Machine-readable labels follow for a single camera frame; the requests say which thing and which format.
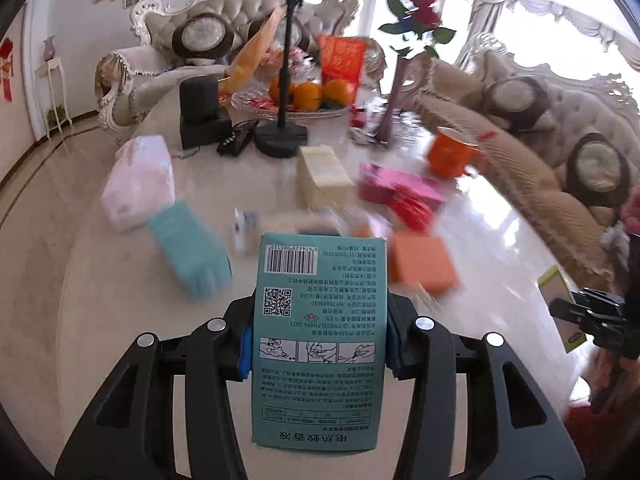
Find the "yellow-green small box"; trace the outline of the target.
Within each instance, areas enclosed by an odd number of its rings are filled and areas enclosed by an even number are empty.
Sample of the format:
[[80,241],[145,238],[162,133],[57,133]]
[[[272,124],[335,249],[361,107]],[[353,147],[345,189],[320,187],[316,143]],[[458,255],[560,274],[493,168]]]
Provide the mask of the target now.
[[563,271],[555,264],[538,278],[537,286],[554,319],[565,352],[574,351],[587,341],[587,337],[580,329],[579,309]]

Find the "teal mosquito liquid box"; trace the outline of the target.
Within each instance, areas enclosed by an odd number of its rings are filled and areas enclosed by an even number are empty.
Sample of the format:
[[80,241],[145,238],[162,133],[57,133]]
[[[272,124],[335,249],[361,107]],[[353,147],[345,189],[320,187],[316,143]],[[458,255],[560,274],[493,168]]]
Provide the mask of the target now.
[[253,442],[373,450],[386,327],[385,240],[265,234],[253,323]]

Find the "beige side sofa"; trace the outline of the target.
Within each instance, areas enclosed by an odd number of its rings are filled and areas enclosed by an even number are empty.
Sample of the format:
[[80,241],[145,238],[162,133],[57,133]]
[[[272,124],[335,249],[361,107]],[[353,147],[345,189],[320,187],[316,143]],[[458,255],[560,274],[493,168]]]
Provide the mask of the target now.
[[[570,195],[570,154],[589,133],[604,137],[627,163],[630,184],[639,183],[638,104],[621,76],[587,80],[561,77],[546,65],[521,66],[489,34],[477,37],[472,72],[421,54],[410,61],[400,105],[427,128],[451,127],[483,142],[488,180],[538,232],[568,275],[580,286],[619,292],[626,258],[620,252],[617,212],[586,205]],[[546,92],[540,128],[512,134],[489,113],[492,84],[530,78]]]

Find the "teal tissue box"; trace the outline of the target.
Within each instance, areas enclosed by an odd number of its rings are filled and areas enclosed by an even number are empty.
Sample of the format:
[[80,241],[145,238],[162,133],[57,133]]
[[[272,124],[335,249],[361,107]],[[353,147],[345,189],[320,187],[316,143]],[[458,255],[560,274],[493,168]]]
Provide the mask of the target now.
[[213,297],[232,281],[227,249],[182,200],[146,220],[171,271],[193,298]]

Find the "orange cardboard box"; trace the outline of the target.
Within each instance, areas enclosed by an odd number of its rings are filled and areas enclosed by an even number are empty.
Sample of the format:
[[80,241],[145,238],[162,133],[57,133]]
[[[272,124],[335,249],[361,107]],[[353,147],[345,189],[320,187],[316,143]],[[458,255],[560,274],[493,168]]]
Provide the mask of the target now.
[[390,245],[390,282],[420,285],[438,295],[458,284],[458,274],[444,241],[438,236],[399,231]]

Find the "red crinkled wrapper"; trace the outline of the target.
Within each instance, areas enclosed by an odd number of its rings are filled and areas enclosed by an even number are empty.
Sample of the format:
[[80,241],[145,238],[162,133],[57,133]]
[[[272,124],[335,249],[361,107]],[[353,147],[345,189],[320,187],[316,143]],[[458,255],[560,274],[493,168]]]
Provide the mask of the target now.
[[433,224],[435,215],[421,197],[410,188],[400,186],[390,200],[390,210],[413,232],[427,233]]

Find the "orange mug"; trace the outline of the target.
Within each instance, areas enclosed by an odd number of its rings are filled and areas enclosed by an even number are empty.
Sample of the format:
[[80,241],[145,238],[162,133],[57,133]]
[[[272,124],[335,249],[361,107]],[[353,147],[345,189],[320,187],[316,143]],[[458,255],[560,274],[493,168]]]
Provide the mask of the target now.
[[455,128],[438,127],[426,160],[435,176],[454,179],[466,174],[466,167],[475,165],[478,156],[480,147],[472,136]]

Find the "white pink tissue pack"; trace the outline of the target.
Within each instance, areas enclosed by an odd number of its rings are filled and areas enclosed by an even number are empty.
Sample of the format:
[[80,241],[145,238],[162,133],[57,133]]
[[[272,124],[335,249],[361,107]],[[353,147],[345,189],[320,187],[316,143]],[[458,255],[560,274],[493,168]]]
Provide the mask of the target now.
[[162,136],[136,136],[116,153],[101,204],[112,227],[127,232],[176,201],[171,156]]

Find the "magenta red flat box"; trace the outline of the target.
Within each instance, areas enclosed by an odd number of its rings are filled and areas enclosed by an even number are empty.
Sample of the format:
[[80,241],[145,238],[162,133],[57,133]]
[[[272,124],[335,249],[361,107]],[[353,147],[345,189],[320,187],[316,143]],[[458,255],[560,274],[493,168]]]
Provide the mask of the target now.
[[431,210],[439,209],[447,200],[439,191],[439,185],[435,180],[378,166],[372,162],[360,164],[357,188],[360,200],[385,206],[390,206],[393,197],[401,188],[413,192]]

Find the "cream yellow box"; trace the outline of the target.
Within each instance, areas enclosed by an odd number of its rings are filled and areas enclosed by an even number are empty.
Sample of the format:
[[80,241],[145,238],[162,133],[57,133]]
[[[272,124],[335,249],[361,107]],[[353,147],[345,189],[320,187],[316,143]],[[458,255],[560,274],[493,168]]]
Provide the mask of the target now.
[[297,161],[299,195],[307,208],[344,209],[355,196],[355,185],[329,145],[302,146]]

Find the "black speaker box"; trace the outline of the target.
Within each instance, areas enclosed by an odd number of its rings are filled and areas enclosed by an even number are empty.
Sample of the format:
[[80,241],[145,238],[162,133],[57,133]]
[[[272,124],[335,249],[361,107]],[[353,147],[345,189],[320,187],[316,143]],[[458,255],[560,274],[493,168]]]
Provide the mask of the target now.
[[179,84],[180,140],[183,151],[220,143],[232,135],[232,120],[219,102],[215,75],[197,76]]

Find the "black remote control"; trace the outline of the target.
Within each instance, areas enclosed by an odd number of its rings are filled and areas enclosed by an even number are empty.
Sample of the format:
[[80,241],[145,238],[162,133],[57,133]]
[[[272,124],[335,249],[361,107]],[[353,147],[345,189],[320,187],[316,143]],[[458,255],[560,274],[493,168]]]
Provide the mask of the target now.
[[235,124],[231,129],[231,136],[218,144],[217,153],[220,156],[239,157],[253,141],[258,124],[258,119],[243,120]]

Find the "black phone stand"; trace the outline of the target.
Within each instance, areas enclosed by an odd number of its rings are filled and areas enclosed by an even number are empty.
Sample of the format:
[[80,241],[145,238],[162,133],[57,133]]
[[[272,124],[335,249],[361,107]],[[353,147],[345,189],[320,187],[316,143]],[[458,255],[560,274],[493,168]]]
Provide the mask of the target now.
[[286,0],[285,36],[283,62],[279,74],[279,109],[277,118],[257,126],[255,131],[255,145],[262,154],[275,159],[294,157],[299,148],[308,142],[306,127],[289,122],[286,119],[288,108],[288,90],[290,90],[290,59],[293,16],[295,10],[303,4],[303,0]]

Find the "white side table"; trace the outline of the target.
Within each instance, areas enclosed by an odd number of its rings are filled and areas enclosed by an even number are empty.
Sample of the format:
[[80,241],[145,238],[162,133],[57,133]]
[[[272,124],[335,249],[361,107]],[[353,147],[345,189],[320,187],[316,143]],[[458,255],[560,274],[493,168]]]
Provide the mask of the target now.
[[62,140],[74,132],[73,118],[68,108],[67,84],[62,58],[56,56],[43,62],[35,71],[37,100],[46,127],[47,138],[58,133]]

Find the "orange fruit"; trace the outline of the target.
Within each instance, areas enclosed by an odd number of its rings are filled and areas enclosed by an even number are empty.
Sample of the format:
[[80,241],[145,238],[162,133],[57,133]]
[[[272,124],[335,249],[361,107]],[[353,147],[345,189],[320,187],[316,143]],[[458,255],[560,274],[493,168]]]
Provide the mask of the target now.
[[323,102],[323,88],[321,84],[305,81],[298,84],[294,90],[294,104],[300,112],[316,112]]
[[329,110],[351,106],[355,96],[355,85],[346,79],[330,79],[323,85],[323,106]]

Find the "purple vase with roses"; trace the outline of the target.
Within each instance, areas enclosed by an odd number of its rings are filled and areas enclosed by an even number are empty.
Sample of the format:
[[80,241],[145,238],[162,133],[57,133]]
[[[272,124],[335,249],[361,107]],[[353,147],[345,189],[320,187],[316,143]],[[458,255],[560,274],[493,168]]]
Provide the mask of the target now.
[[419,54],[416,46],[410,44],[408,35],[416,37],[416,44],[422,48],[422,53],[427,58],[439,58],[436,47],[439,44],[449,44],[457,33],[442,24],[442,12],[436,9],[438,0],[386,0],[386,3],[396,21],[385,23],[378,30],[390,36],[401,36],[402,41],[409,45],[392,47],[397,54],[397,62],[385,112],[374,130],[373,141],[378,145],[388,145],[392,140],[393,116],[398,107],[401,88],[405,83],[410,61]]

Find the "red gift bag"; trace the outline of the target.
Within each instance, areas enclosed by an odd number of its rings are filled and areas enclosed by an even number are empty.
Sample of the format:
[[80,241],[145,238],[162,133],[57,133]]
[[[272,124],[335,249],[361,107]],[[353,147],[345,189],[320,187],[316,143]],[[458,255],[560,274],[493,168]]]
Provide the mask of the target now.
[[319,46],[322,82],[344,79],[358,86],[367,43],[359,38],[321,35]]

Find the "red chinese knot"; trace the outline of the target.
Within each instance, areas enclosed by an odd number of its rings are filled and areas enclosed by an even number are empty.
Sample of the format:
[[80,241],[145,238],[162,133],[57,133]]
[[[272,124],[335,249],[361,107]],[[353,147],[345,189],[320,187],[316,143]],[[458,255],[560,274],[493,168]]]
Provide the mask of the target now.
[[14,76],[13,65],[13,41],[6,37],[0,46],[0,72],[1,72],[1,93],[2,98],[11,103],[13,101],[11,79]]

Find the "pink small vase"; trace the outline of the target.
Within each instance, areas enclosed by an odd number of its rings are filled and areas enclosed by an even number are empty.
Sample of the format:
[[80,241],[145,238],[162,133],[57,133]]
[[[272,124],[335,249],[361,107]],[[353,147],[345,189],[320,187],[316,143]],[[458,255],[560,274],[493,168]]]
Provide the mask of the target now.
[[45,40],[43,40],[43,52],[42,52],[43,62],[49,63],[55,58],[55,55],[56,55],[56,51],[54,46],[54,37],[50,36]]

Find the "ornate white sofa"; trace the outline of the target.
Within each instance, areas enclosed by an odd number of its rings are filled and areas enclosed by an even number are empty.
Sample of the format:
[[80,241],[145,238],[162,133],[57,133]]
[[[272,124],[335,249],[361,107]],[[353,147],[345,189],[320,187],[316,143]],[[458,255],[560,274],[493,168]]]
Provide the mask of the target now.
[[[224,79],[244,47],[285,0],[188,0],[173,8],[160,0],[127,0],[137,47],[104,56],[96,66],[96,100],[101,127],[130,136],[157,102],[183,79],[215,74]],[[358,0],[322,0],[295,11],[292,46],[319,61],[321,35],[343,36],[358,11]],[[371,38],[361,82],[380,90],[385,56]]]

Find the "round dark cushion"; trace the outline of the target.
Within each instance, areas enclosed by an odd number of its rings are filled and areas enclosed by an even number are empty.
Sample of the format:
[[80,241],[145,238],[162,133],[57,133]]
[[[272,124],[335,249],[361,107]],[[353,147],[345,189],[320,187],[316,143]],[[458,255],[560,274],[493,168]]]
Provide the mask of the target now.
[[221,16],[205,12],[178,26],[171,37],[171,47],[180,58],[218,60],[230,51],[234,30]]

